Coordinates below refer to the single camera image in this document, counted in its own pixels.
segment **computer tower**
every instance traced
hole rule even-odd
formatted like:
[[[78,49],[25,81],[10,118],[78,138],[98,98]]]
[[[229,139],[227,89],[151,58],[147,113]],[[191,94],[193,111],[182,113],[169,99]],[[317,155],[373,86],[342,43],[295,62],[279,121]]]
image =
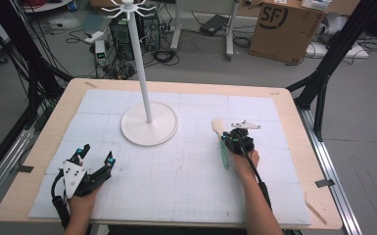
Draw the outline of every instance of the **computer tower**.
[[[115,19],[109,24],[118,59],[133,61],[134,54],[126,19]]]
[[[141,11],[141,13],[143,15],[148,15],[148,17],[142,18],[145,51],[161,50],[160,18],[158,17],[156,9],[151,11]]]

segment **floor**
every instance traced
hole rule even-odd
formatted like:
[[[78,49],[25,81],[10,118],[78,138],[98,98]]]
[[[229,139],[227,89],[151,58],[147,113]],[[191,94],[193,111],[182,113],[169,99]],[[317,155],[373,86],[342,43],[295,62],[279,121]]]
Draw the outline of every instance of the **floor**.
[[[62,10],[48,13],[57,16]],[[81,22],[91,10],[74,13]],[[207,16],[199,17],[204,21]],[[192,17],[184,19],[197,29]],[[240,26],[256,20],[242,19]],[[107,20],[98,24],[103,28]],[[253,31],[252,28],[238,30]],[[83,43],[67,43],[69,32],[47,34],[52,53],[75,77],[94,76],[94,59]],[[250,56],[247,49],[234,47],[234,57],[223,56],[225,40],[207,39],[183,32],[175,66],[154,65],[146,68],[151,81],[232,84],[244,86],[286,87],[308,75],[320,60],[305,59],[298,66]],[[0,64],[0,142],[26,107],[23,87],[11,63]],[[338,171],[341,183],[363,234],[377,235],[377,53],[368,59],[341,63],[330,79],[326,97],[323,138]],[[0,201],[15,175],[10,174],[0,188]],[[0,234],[62,234],[60,224],[0,222]],[[304,230],[304,234],[346,234],[344,230]]]

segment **desk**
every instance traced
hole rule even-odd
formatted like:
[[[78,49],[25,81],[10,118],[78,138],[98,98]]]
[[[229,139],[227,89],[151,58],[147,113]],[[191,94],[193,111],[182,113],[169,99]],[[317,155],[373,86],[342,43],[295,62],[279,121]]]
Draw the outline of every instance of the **desk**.
[[[229,27],[226,34],[226,55],[230,60],[233,56],[233,27],[236,19],[237,10],[239,8],[239,0],[225,0],[216,4],[213,0],[202,1],[182,1],[175,0],[175,32],[173,33],[171,50],[176,50],[178,47],[179,35],[182,30],[179,15],[181,11],[197,11],[216,14],[231,15]]]
[[[60,141],[87,89],[132,91],[139,90],[139,83],[137,81],[74,79],[69,84],[24,162],[25,165],[32,165],[34,170],[32,173],[19,173],[2,201],[0,221],[55,221],[54,219],[32,219],[28,217],[28,213],[34,203],[44,172],[56,154]],[[271,98],[281,120],[295,169],[306,195],[306,204],[309,207],[311,225],[300,228],[340,229],[342,227],[342,221],[329,189],[326,187],[317,188],[314,183],[323,179],[323,174],[306,136],[306,131],[293,99],[286,89],[166,82],[148,82],[148,89],[152,92],[232,96],[248,94]],[[103,220],[94,222],[115,223],[114,221]]]

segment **stand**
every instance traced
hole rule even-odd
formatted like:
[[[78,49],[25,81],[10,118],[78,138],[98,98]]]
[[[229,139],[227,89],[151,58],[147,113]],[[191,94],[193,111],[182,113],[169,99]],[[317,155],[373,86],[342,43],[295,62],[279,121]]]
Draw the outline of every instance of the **stand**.
[[[182,29],[182,24],[180,22],[180,12],[181,12],[181,5],[182,4],[194,4],[194,3],[188,3],[190,1],[184,1],[187,3],[182,3],[183,0],[175,0],[175,32],[173,33],[172,37],[172,43],[170,44],[170,49],[171,50],[176,50],[178,48],[178,42],[179,42],[179,36],[181,34],[181,29]],[[237,15],[237,10],[239,8],[240,0],[232,0],[234,1],[233,3],[233,8],[231,9],[231,12],[226,12],[225,14],[231,14],[230,22],[229,22],[229,27],[226,32],[226,56],[230,60],[231,57],[233,56],[233,27],[234,27],[234,19],[236,18]]]
[[[295,99],[296,106],[303,110],[309,110],[311,102],[317,96],[313,131],[319,141],[323,141],[322,119],[329,78],[376,14],[377,0],[361,0],[316,70],[310,76],[286,87],[290,92],[305,87]]]
[[[123,5],[120,6],[112,0],[115,5],[120,7],[114,9],[102,9],[107,12],[118,11],[118,13],[109,18],[116,18],[121,13],[126,13],[143,97],[143,105],[130,108],[124,114],[121,119],[121,130],[124,136],[135,144],[142,146],[155,146],[163,144],[172,138],[178,128],[178,119],[175,111],[169,106],[161,103],[151,104],[149,102],[145,69],[143,67],[142,52],[139,45],[139,36],[134,15],[134,13],[137,13],[141,17],[147,17],[146,15],[141,14],[138,10],[141,9],[148,12],[154,9],[139,7],[139,5],[143,5],[145,1],[140,4],[133,4],[133,0],[122,0],[121,2]]]

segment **power strip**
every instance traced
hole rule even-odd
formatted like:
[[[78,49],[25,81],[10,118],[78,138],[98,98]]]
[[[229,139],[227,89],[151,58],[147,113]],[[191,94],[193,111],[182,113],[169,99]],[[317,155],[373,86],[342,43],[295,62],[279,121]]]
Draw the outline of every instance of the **power strip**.
[[[88,38],[84,39],[84,41],[86,41],[87,43],[93,43],[95,40],[97,40],[102,35],[103,35],[103,32],[97,31],[97,32],[93,33],[91,35],[91,37],[88,37]]]

